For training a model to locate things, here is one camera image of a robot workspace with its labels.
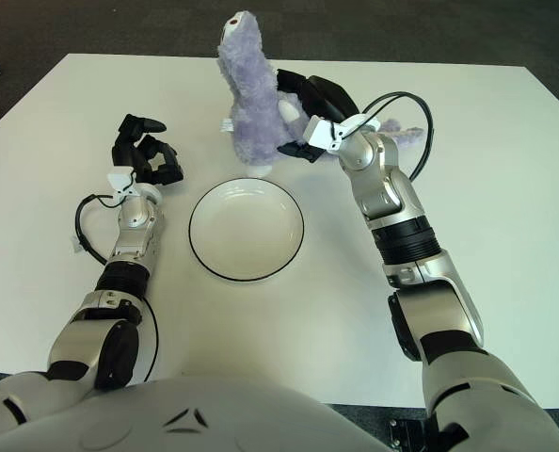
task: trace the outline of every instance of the purple plush toy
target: purple plush toy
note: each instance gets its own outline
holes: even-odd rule
[[[217,60],[233,93],[233,146],[247,165],[249,175],[264,176],[282,155],[278,147],[302,144],[309,116],[296,94],[278,91],[278,79],[263,53],[261,31],[248,11],[237,12],[223,27]],[[396,120],[387,120],[380,131],[390,135],[399,148],[421,140],[423,129],[401,131]]]

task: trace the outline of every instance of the robot forearm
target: robot forearm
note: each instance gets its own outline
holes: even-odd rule
[[[121,205],[119,237],[93,292],[56,338],[47,372],[26,372],[0,381],[0,434],[75,405],[94,390],[125,386],[133,376],[148,280],[156,262],[163,215],[154,184],[183,179],[175,151],[145,132],[162,132],[158,121],[127,115],[112,150],[108,174]],[[158,153],[165,163],[152,170]],[[98,198],[91,195],[87,202]]]
[[[551,418],[514,373],[482,349],[480,316],[398,168],[394,143],[378,133],[362,135],[374,158],[365,169],[345,163],[343,169],[384,273],[397,289],[389,306],[399,343],[410,359],[423,363],[432,450],[502,450],[511,444],[519,450],[559,450],[559,429]]]

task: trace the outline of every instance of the floor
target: floor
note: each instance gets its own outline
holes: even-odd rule
[[[214,57],[241,9],[272,58],[520,65],[559,99],[559,0],[0,0],[0,118],[70,52]],[[334,408],[384,440],[423,416]]]

